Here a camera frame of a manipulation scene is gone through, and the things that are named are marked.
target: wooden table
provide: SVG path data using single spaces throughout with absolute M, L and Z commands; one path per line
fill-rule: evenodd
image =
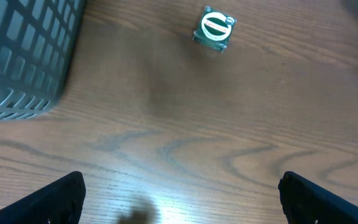
M 89 0 L 60 104 L 0 123 L 0 208 L 74 170 L 81 223 L 286 223 L 286 170 L 358 205 L 358 0 Z

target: perforated basket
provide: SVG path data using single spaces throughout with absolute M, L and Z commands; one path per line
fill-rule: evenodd
M 85 0 L 0 0 L 0 120 L 27 119 L 62 94 Z

